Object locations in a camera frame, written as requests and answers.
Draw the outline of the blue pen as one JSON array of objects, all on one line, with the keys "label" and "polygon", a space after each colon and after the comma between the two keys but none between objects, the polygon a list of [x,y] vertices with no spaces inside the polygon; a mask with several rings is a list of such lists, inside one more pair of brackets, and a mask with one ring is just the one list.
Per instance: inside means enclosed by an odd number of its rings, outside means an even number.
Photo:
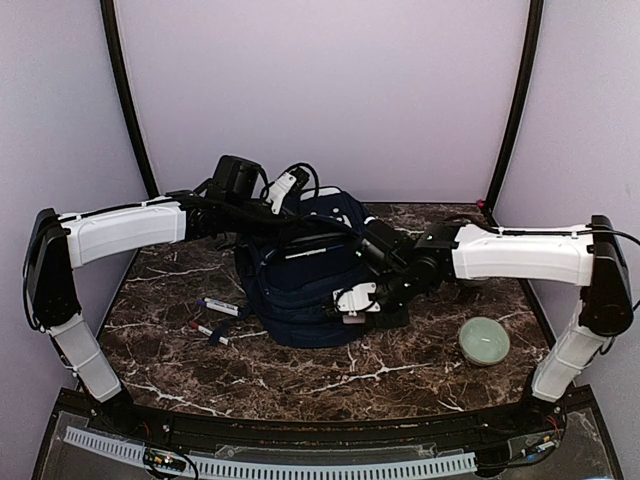
[{"label": "blue pen", "polygon": [[345,246],[344,244],[335,244],[335,245],[328,245],[328,246],[316,248],[316,249],[309,249],[309,250],[295,252],[295,253],[288,253],[284,255],[284,259],[291,260],[296,258],[309,257],[313,255],[320,255],[320,254],[342,249],[344,248],[344,246]]}]

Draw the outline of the navy blue student backpack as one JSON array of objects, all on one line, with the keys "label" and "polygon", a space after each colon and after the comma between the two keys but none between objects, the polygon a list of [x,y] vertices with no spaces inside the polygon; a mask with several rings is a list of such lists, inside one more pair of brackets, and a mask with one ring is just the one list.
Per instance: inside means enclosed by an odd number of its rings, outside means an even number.
[{"label": "navy blue student backpack", "polygon": [[[377,276],[356,254],[371,213],[337,187],[307,190],[284,209],[306,214],[304,223],[276,233],[243,234],[234,248],[235,269],[247,306],[280,345],[327,348],[352,342],[374,326],[374,314],[363,325],[345,325],[329,310],[335,290],[375,282]],[[304,258],[284,255],[328,245],[344,248]]]}]

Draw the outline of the blue cap marker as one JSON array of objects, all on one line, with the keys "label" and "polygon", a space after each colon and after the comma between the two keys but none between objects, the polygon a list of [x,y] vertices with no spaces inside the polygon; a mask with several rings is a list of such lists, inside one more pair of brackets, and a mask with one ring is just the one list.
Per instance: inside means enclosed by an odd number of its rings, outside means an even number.
[{"label": "blue cap marker", "polygon": [[248,307],[240,307],[208,297],[199,299],[197,303],[200,306],[206,307],[207,309],[225,314],[233,318],[244,319],[251,314],[251,309]]}]

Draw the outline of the pink highlighter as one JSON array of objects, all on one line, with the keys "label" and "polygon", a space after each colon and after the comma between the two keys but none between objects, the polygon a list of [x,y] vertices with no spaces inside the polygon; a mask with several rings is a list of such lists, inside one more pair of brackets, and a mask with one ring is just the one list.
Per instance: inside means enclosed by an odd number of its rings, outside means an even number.
[{"label": "pink highlighter", "polygon": [[345,325],[363,325],[366,323],[366,315],[343,315],[342,321]]}]

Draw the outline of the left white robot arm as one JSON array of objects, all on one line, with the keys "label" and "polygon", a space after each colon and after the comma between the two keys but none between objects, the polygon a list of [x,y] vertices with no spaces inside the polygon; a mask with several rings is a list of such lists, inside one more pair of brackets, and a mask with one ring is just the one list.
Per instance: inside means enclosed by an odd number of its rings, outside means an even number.
[{"label": "left white robot arm", "polygon": [[125,401],[121,380],[83,318],[75,270],[147,246],[280,229],[298,219],[284,210],[285,199],[313,177],[294,165],[270,181],[260,164],[224,155],[193,190],[86,213],[37,214],[22,271],[27,322],[50,336],[89,395],[104,404],[101,417],[117,434],[134,435],[141,415]]}]

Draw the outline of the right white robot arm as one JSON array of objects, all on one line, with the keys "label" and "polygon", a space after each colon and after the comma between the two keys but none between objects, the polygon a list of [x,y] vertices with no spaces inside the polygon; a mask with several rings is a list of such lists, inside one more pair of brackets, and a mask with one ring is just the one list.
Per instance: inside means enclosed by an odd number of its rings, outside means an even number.
[{"label": "right white robot arm", "polygon": [[434,224],[418,239],[371,220],[356,249],[379,276],[370,299],[382,312],[404,308],[415,296],[455,280],[515,278],[566,283],[579,301],[550,352],[529,374],[510,424],[534,432],[558,408],[567,388],[603,349],[633,323],[629,270],[619,245],[629,235],[608,217],[552,229]]}]

